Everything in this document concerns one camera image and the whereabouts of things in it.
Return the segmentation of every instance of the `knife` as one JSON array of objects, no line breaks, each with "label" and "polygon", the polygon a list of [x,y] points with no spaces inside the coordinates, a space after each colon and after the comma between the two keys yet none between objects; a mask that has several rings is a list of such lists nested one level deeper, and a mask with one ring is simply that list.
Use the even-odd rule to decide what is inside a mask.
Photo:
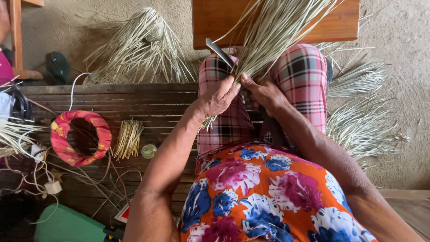
[{"label": "knife", "polygon": [[[211,48],[215,53],[217,53],[219,57],[221,57],[221,59],[223,59],[227,63],[227,65],[230,66],[230,68],[233,70],[234,62],[223,50],[221,50],[221,48],[217,44],[213,43],[211,39],[206,38],[206,45],[209,48]],[[276,121],[276,119],[270,117],[267,114],[265,107],[260,105],[258,110],[263,116],[264,122],[269,127],[270,134],[272,135],[272,143],[275,145],[288,147],[289,145],[288,145],[287,139],[285,138],[284,130],[282,129],[278,121]]]}]

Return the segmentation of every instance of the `pink plaid pants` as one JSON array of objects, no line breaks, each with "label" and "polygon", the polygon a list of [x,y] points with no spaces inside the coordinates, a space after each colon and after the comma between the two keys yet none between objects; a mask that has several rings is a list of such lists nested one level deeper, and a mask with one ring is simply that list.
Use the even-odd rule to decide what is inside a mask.
[{"label": "pink plaid pants", "polygon": [[[326,68],[326,59],[317,48],[309,44],[296,44],[288,48],[270,70],[271,79],[291,104],[323,133],[326,131],[327,118]],[[228,65],[218,55],[209,55],[200,67],[199,95],[211,88],[214,82],[227,78],[228,69]],[[197,135],[199,156],[255,138],[271,142],[270,132],[264,123],[259,137],[255,135],[239,95],[224,113],[218,115],[212,127],[207,131],[200,130]]]}]

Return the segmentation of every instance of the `concrete floor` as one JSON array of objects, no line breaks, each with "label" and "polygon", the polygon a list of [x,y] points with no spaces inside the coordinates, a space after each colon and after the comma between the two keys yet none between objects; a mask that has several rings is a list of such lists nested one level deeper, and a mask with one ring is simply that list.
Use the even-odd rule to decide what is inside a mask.
[{"label": "concrete floor", "polygon": [[[45,55],[63,52],[73,68],[85,71],[82,60],[91,52],[83,26],[98,20],[124,19],[139,9],[151,6],[168,22],[190,55],[202,57],[208,52],[192,51],[190,0],[46,0],[44,8],[23,3],[22,32],[24,66],[44,71]],[[430,1],[363,0],[364,12],[376,13],[359,40],[351,44],[376,47],[368,56],[387,64],[388,79],[380,91],[395,97],[390,122],[398,122],[402,132],[411,137],[402,154],[379,160],[368,175],[376,186],[389,189],[430,189]],[[355,53],[343,53],[344,60]],[[72,71],[72,76],[79,72]],[[333,106],[344,100],[331,100]]]}]

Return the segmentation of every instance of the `floral shirt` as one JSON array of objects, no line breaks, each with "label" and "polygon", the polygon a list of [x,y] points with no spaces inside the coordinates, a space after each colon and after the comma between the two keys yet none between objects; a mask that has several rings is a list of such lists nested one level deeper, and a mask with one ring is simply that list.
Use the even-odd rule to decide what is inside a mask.
[{"label": "floral shirt", "polygon": [[332,174],[285,151],[247,143],[200,160],[181,241],[376,241],[353,217]]}]

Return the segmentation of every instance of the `hand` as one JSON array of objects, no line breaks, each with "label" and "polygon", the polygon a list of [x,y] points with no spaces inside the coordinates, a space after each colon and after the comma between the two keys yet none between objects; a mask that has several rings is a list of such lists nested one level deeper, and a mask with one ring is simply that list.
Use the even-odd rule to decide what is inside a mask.
[{"label": "hand", "polygon": [[234,77],[229,76],[222,81],[215,82],[191,105],[202,114],[203,118],[223,113],[240,90],[240,84],[232,85],[233,81]]},{"label": "hand", "polygon": [[255,110],[262,105],[266,108],[267,115],[273,117],[279,108],[289,105],[285,95],[268,76],[260,81],[261,85],[256,84],[245,74],[240,77],[240,82],[248,89],[248,98]]}]

